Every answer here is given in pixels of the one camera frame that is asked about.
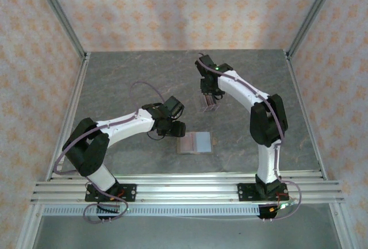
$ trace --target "small box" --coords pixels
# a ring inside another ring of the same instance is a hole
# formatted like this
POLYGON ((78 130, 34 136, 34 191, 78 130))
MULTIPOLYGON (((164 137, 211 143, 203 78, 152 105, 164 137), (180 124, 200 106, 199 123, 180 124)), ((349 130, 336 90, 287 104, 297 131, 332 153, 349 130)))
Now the small box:
POLYGON ((209 132, 187 132, 178 138, 178 154, 211 154, 212 141, 209 132))
POLYGON ((219 103, 211 95, 203 95, 198 90, 194 95, 195 107, 199 112, 216 111, 219 103))

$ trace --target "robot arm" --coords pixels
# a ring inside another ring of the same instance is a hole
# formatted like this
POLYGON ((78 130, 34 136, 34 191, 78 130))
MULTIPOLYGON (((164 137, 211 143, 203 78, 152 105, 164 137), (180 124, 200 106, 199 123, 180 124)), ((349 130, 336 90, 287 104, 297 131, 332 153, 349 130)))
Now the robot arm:
MULTIPOLYGON (((242 79, 234 70, 229 70, 225 72, 226 75, 230 75, 235 77, 236 79, 240 79, 243 82, 247 83, 244 79, 242 79)), ((262 100, 256 96, 251 90, 246 88, 240 82, 237 82, 231 78, 227 78, 226 76, 220 76, 217 80, 218 87, 221 91, 224 91, 234 99, 239 101, 249 113, 251 113, 252 107, 256 104, 262 103, 262 100)), ((259 95, 263 98, 267 98, 269 95, 254 88, 251 86, 259 95)), ((279 143, 280 140, 276 140, 273 144, 279 143)), ((274 147, 271 145, 266 147, 263 144, 258 144, 258 170, 257 176, 263 183, 272 183, 276 180, 275 172, 274 172, 274 163, 275 163, 275 152, 274 147)))
POLYGON ((201 79, 203 94, 211 95, 217 99, 216 97, 222 97, 225 93, 228 93, 250 112, 250 133, 258 144, 259 166, 256 182, 260 183, 264 193, 273 190, 279 184, 274 171, 276 169, 278 173, 278 155, 275 156, 274 146, 280 142, 280 136, 276 123, 273 117, 270 116, 270 110, 263 99, 267 99, 267 102, 276 112, 282 131, 285 133, 288 122, 281 97, 277 94, 269 96, 254 88, 242 79, 231 66, 226 63, 217 66, 208 55, 201 56, 195 64, 204 77, 201 79), (221 75, 206 69, 200 62, 207 68, 220 72, 221 75))
MULTIPOLYGON (((85 118, 75 128, 63 150, 82 134, 101 127, 71 147, 66 157, 81 176, 87 177, 100 190, 117 196, 122 187, 103 164, 106 150, 114 143, 142 132, 156 130, 159 136, 184 137, 185 124, 177 121, 183 110, 184 106, 175 97, 170 97, 164 104, 144 105, 135 113, 112 120, 94 122, 85 118)), ((108 200, 100 194, 98 197, 97 202, 108 200)))

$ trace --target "orange floral pattern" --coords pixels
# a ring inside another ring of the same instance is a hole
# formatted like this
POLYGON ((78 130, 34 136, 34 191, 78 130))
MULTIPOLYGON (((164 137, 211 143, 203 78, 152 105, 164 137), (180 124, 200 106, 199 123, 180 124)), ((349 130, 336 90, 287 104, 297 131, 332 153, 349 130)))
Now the orange floral pattern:
POLYGON ((0 5, 0 248, 15 248, 81 61, 47 0, 0 5))
POLYGON ((287 48, 314 0, 59 0, 87 51, 287 48))
POLYGON ((327 0, 293 66, 328 175, 368 248, 368 0, 327 0))

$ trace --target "purple cable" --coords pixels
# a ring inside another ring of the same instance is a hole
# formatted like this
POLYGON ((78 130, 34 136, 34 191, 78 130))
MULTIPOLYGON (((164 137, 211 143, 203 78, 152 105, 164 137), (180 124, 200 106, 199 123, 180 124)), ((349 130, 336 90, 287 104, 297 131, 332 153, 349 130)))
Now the purple cable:
POLYGON ((216 70, 214 70, 214 69, 212 69, 212 68, 210 68, 210 67, 208 67, 208 66, 204 65, 204 63, 203 63, 199 58, 197 59, 197 61, 199 62, 199 64, 200 64, 203 68, 207 69, 208 71, 211 71, 211 72, 213 72, 213 73, 215 73, 215 74, 218 74, 218 75, 224 76, 224 77, 226 77, 226 78, 230 78, 230 79, 232 79, 233 81, 236 81, 236 82, 239 82, 240 84, 242 84, 244 87, 246 87, 247 89, 249 89, 253 94, 255 94, 257 97, 259 97, 259 98, 260 98, 260 99, 261 99, 261 100, 266 104, 266 106, 268 107, 268 109, 270 110, 270 113, 272 114, 272 117, 274 118, 274 120, 275 120, 275 122, 276 122, 277 130, 278 130, 278 133, 279 133, 280 138, 281 138, 281 142, 280 142, 280 143, 278 143, 278 144, 275 144, 275 146, 274 146, 274 148, 275 148, 275 161, 274 161, 274 173, 275 173, 275 176, 276 176, 277 180, 279 180, 281 183, 285 183, 285 184, 288 184, 288 183, 289 183, 289 184, 294 185, 294 186, 297 188, 298 192, 299 192, 299 202, 298 202, 298 205, 297 205, 297 207, 295 208, 295 210, 294 210, 294 211, 292 211, 291 213, 287 214, 286 216, 282 216, 282 217, 278 217, 278 218, 275 218, 275 219, 271 219, 271 221, 272 221, 272 220, 281 220, 281 219, 285 219, 285 218, 290 217, 291 215, 295 214, 295 212, 299 209, 299 207, 300 207, 300 205, 301 205, 301 199, 302 199, 301 189, 300 189, 300 187, 299 187, 299 185, 298 185, 298 184, 296 184, 296 183, 294 183, 294 182, 292 182, 292 181, 282 180, 282 179, 280 178, 280 176, 277 174, 277 164, 278 164, 278 158, 279 158, 279 157, 278 157, 278 147, 282 145, 282 143, 284 142, 285 137, 284 137, 284 135, 283 135, 283 133, 282 133, 282 128, 281 128, 280 122, 279 122, 279 120, 278 120, 278 117, 276 116, 276 113, 275 113, 274 109, 272 108, 272 106, 270 105, 270 103, 269 103, 265 98, 263 98, 261 95, 259 95, 259 94, 258 94, 258 92, 257 92, 256 90, 254 90, 250 85, 248 85, 248 84, 247 84, 247 83, 245 83, 244 81, 241 81, 240 79, 236 79, 234 76, 227 75, 227 74, 225 74, 225 73, 223 73, 223 72, 216 71, 216 70))
MULTIPOLYGON (((135 83, 133 83, 131 85, 131 88, 129 89, 129 97, 131 98, 131 101, 136 105, 135 101, 134 101, 134 98, 132 96, 132 89, 133 89, 133 86, 135 86, 136 84, 138 83, 142 83, 142 84, 146 84, 148 85, 149 87, 151 87, 158 95, 159 97, 161 98, 162 102, 165 102, 165 99, 163 98, 163 96, 161 95, 161 93, 153 87, 153 85, 149 84, 148 82, 145 82, 145 81, 136 81, 135 83)), ((137 107, 136 105, 136 111, 134 113, 134 115, 126 120, 122 120, 122 121, 117 121, 117 122, 113 122, 111 124, 105 124, 105 125, 100 125, 99 127, 95 127, 89 131, 87 131, 86 133, 83 133, 82 135, 80 135, 78 138, 76 138, 74 141, 72 141, 63 151, 62 153, 59 155, 59 157, 57 157, 54 165, 53 165, 53 171, 55 174, 59 174, 59 175, 65 175, 65 174, 70 174, 70 173, 74 173, 74 172, 77 172, 77 170, 68 170, 68 171, 58 171, 58 164, 60 163, 60 160, 62 159, 62 157, 65 156, 65 154, 77 143, 79 142, 80 140, 84 139, 85 137, 87 137, 88 135, 92 134, 93 132, 96 132, 98 130, 101 130, 101 129, 104 129, 104 128, 109 128, 109 127, 114 127, 116 125, 120 125, 120 124, 125 124, 126 122, 130 122, 132 120, 134 120, 138 114, 138 110, 139 108, 137 107)), ((104 192, 103 190, 101 190, 95 183, 93 183, 88 177, 86 177, 87 180, 89 182, 91 182, 91 184, 95 187, 96 190, 98 190, 100 193, 102 193, 103 195, 107 196, 107 197, 110 197, 110 198, 114 198, 116 200, 119 200, 121 202, 123 202, 125 205, 126 205, 126 208, 124 211, 122 211, 119 215, 117 215, 116 217, 112 218, 112 219, 109 219, 109 221, 113 221, 113 220, 117 220, 119 219, 120 217, 123 216, 124 213, 127 212, 128 210, 128 203, 120 198, 120 197, 117 197, 117 196, 113 196, 111 194, 108 194, 106 192, 104 192)), ((107 207, 111 207, 113 205, 111 204, 101 204, 101 203, 92 203, 92 204, 89 204, 87 207, 85 207, 84 211, 83 211, 83 219, 85 221, 87 221, 88 223, 91 223, 91 224, 99 224, 99 223, 104 223, 105 220, 100 220, 100 221, 92 221, 92 220, 89 220, 87 219, 86 217, 86 211, 89 207, 91 206, 107 206, 107 207)))
MULTIPOLYGON (((117 216, 113 217, 112 219, 109 219, 109 221, 114 221, 114 220, 117 220, 119 219, 120 217, 122 217, 124 215, 124 213, 127 212, 128 208, 129 208, 129 205, 128 203, 120 198, 120 197, 117 197, 117 196, 112 196, 111 194, 108 194, 108 193, 105 193, 103 190, 101 190, 95 183, 93 183, 88 177, 86 177, 88 181, 90 181, 92 183, 92 185, 94 186, 94 188, 96 190, 98 190, 100 193, 102 193, 103 195, 107 196, 107 197, 110 197, 110 198, 114 198, 116 200, 119 200, 121 202, 123 202, 126 206, 126 208, 120 213, 118 214, 117 216)), ((104 223, 105 222, 105 219, 102 219, 102 220, 89 220, 86 216, 86 212, 87 212, 87 209, 89 207, 92 207, 92 206, 104 206, 104 207, 115 207, 114 205, 111 205, 111 204, 102 204, 102 203, 92 203, 92 204, 89 204, 87 207, 85 207, 85 210, 83 211, 83 219, 85 220, 85 222, 88 222, 90 224, 100 224, 100 223, 104 223)))

